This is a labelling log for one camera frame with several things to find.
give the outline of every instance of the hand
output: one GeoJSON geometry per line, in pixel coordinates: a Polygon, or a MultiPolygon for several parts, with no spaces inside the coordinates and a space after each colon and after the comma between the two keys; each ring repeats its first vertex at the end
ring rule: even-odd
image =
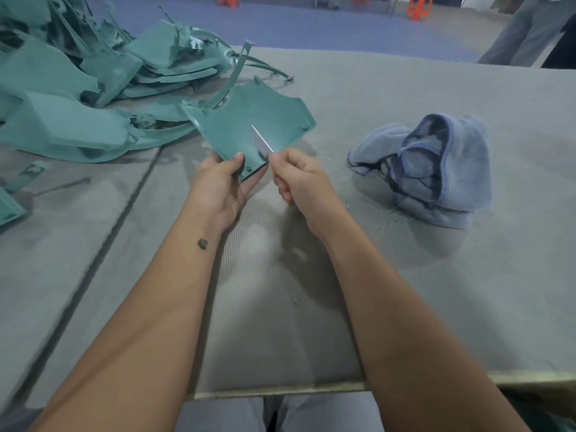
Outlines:
{"type": "Polygon", "coordinates": [[[289,205],[296,204],[306,217],[310,231],[323,239],[331,215],[346,213],[320,164],[296,148],[270,153],[270,166],[278,192],[289,205]]]}
{"type": "Polygon", "coordinates": [[[216,152],[212,152],[196,170],[186,206],[199,217],[196,221],[212,227],[217,233],[221,234],[234,223],[246,196],[268,169],[264,165],[239,183],[233,174],[243,161],[242,153],[236,153],[231,160],[222,161],[216,152]]]}

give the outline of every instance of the right hand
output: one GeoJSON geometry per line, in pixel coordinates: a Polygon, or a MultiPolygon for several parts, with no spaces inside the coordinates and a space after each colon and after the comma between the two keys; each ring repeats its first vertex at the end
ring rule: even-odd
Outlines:
{"type": "Polygon", "coordinates": [[[320,164],[296,148],[270,153],[268,161],[284,201],[289,206],[296,204],[310,231],[323,239],[329,219],[346,209],[320,164]]]}

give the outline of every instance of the gray rag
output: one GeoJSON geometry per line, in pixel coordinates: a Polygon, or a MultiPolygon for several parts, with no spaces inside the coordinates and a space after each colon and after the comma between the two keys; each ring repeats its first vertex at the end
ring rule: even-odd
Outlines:
{"type": "Polygon", "coordinates": [[[476,117],[431,113],[411,132],[388,124],[348,153],[352,170],[377,169],[403,210],[438,226],[467,229],[471,214],[490,206],[487,130],[476,117]]]}

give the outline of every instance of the left hand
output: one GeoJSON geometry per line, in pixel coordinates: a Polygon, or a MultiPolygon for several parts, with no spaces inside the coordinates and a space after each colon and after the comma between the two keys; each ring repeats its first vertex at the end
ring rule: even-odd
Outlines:
{"type": "Polygon", "coordinates": [[[199,216],[197,221],[213,227],[216,233],[221,234],[234,223],[246,196],[268,169],[268,165],[264,165],[239,183],[233,174],[243,161],[242,153],[223,161],[216,152],[212,152],[196,170],[186,205],[199,216]]]}

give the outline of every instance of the left forearm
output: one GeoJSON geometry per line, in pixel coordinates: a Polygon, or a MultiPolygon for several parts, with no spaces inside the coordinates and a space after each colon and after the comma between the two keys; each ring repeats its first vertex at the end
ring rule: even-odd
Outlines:
{"type": "Polygon", "coordinates": [[[208,221],[189,212],[180,214],[34,431],[78,430],[80,421],[85,431],[173,429],[220,241],[208,221]]]}

